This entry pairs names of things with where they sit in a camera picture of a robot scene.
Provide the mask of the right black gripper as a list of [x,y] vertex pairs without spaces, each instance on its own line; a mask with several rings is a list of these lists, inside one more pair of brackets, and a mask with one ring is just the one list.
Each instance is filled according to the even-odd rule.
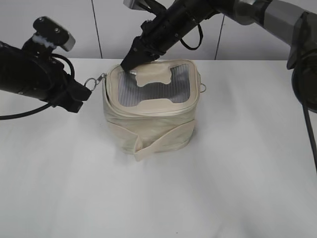
[[[141,36],[133,40],[131,49],[120,64],[125,72],[157,60],[177,42],[188,50],[197,50],[204,37],[201,22],[215,15],[210,0],[176,0],[169,8],[156,0],[147,0],[138,6],[156,17],[141,25]],[[196,27],[199,43],[191,47],[183,38]]]

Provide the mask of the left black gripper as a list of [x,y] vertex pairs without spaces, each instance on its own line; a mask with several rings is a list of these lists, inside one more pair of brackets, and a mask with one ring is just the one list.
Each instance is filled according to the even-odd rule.
[[42,59],[22,51],[0,52],[0,89],[78,113],[92,91],[74,79],[69,59],[53,54]]

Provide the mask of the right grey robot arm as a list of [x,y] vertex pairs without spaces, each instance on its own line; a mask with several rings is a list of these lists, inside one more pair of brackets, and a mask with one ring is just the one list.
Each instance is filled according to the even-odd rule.
[[202,21],[224,14],[240,25],[257,24],[290,47],[287,68],[300,103],[317,110],[317,15],[281,0],[176,0],[164,7],[155,0],[126,0],[133,10],[154,14],[142,23],[121,63],[125,71],[157,60]]

